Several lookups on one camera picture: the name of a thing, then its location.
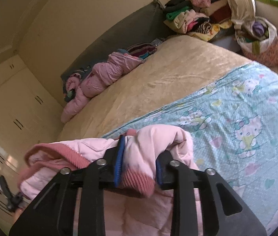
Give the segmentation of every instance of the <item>hello kitty blanket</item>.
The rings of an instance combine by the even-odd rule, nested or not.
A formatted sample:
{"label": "hello kitty blanket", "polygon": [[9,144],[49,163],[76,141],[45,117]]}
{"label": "hello kitty blanket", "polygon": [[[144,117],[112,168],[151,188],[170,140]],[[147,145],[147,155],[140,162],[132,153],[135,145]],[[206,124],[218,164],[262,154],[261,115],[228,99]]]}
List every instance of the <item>hello kitty blanket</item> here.
{"label": "hello kitty blanket", "polygon": [[251,62],[106,134],[170,124],[189,131],[200,170],[215,168],[267,229],[278,226],[278,75]]}

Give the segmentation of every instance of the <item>pink knit cuff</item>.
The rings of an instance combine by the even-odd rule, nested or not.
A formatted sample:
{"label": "pink knit cuff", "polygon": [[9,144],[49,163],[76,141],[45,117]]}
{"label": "pink knit cuff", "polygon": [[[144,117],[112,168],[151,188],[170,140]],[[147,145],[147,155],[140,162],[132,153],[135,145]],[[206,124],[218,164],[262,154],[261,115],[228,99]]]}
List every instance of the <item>pink knit cuff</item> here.
{"label": "pink knit cuff", "polygon": [[148,175],[127,168],[122,174],[121,187],[136,190],[144,197],[154,193],[155,181]]}

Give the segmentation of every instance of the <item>purple item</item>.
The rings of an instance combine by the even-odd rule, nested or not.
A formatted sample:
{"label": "purple item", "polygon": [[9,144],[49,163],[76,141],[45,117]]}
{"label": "purple item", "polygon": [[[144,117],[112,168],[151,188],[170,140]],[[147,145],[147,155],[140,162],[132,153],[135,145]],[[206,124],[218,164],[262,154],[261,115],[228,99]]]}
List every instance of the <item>purple item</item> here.
{"label": "purple item", "polygon": [[262,37],[264,35],[264,27],[260,22],[255,21],[255,23],[252,25],[252,32],[258,36]]}

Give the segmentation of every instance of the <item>pink jacket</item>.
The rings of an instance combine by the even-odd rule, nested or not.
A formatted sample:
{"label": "pink jacket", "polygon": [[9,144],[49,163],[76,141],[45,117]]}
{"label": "pink jacket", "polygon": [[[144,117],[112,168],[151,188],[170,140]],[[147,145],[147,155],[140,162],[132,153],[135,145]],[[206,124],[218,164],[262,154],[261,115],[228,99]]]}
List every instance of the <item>pink jacket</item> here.
{"label": "pink jacket", "polygon": [[[131,188],[144,198],[131,198],[111,192],[104,194],[107,235],[169,235],[172,219],[172,191],[161,191],[155,184],[157,156],[169,150],[189,168],[193,162],[190,134],[170,125],[151,125],[135,136],[126,136],[121,188]],[[25,155],[27,170],[20,174],[20,190],[31,200],[63,167],[87,167],[102,158],[118,140],[85,138],[50,144],[37,144]],[[196,192],[198,227],[202,233],[200,199]]]}
{"label": "pink jacket", "polygon": [[68,122],[82,110],[91,98],[103,92],[109,85],[116,82],[122,75],[128,74],[144,60],[127,53],[113,52],[107,62],[97,63],[92,72],[79,84],[76,76],[71,76],[66,82],[67,91],[76,90],[76,96],[65,106],[61,121]]}

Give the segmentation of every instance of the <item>folded clothes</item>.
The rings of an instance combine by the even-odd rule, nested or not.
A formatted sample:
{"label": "folded clothes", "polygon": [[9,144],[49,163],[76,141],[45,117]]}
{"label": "folded clothes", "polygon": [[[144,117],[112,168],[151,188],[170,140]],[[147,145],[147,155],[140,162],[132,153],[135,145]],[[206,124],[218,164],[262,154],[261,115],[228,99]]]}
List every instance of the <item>folded clothes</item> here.
{"label": "folded clothes", "polygon": [[211,0],[190,0],[193,6],[204,8],[209,7],[211,4]]}
{"label": "folded clothes", "polygon": [[196,13],[194,10],[181,12],[173,21],[165,20],[164,24],[179,34],[187,32],[188,25],[199,17],[207,17],[203,13]]}
{"label": "folded clothes", "polygon": [[178,14],[180,14],[183,11],[187,11],[189,9],[191,9],[189,6],[185,6],[184,8],[181,8],[177,11],[169,12],[166,14],[166,19],[169,21],[173,21],[174,18],[176,18],[178,16]]}
{"label": "folded clothes", "polygon": [[193,21],[193,22],[189,23],[187,26],[187,32],[191,31],[192,28],[194,27],[194,25],[196,25],[197,23],[198,23],[197,21]]}
{"label": "folded clothes", "polygon": [[210,15],[210,19],[213,23],[222,23],[232,16],[232,11],[229,5],[225,5],[215,11],[213,14]]}
{"label": "folded clothes", "polygon": [[150,43],[138,43],[130,46],[127,51],[132,56],[145,59],[151,54],[155,53],[157,48]]}
{"label": "folded clothes", "polygon": [[221,29],[229,29],[233,26],[231,20],[227,20],[221,24],[212,24],[212,29],[207,34],[199,33],[190,31],[187,33],[187,35],[198,38],[200,40],[203,40],[205,42],[210,41],[213,37],[215,37]]}
{"label": "folded clothes", "polygon": [[220,0],[214,3],[211,3],[211,5],[208,8],[202,8],[201,12],[204,12],[206,15],[211,16],[214,12],[216,12],[218,9],[222,8],[223,6],[227,5],[227,0]]}
{"label": "folded clothes", "polygon": [[210,22],[204,22],[198,28],[194,31],[196,33],[201,33],[201,34],[208,34],[210,33],[210,30],[212,29],[212,24]]}
{"label": "folded clothes", "polygon": [[192,31],[192,32],[195,32],[195,31],[198,29],[198,27],[199,27],[202,23],[208,22],[208,21],[210,21],[209,18],[198,18],[198,19],[197,19],[197,23],[193,26],[193,28],[191,29],[191,31]]}
{"label": "folded clothes", "polygon": [[165,4],[165,6],[166,6],[166,7],[175,6],[175,5],[177,5],[177,4],[179,4],[179,3],[183,2],[183,1],[185,1],[185,0],[169,0],[169,1]]}
{"label": "folded clothes", "polygon": [[174,6],[167,6],[166,8],[163,9],[163,13],[167,14],[170,12],[178,11],[178,10],[184,8],[185,6],[192,7],[192,4],[189,0],[182,1]]}

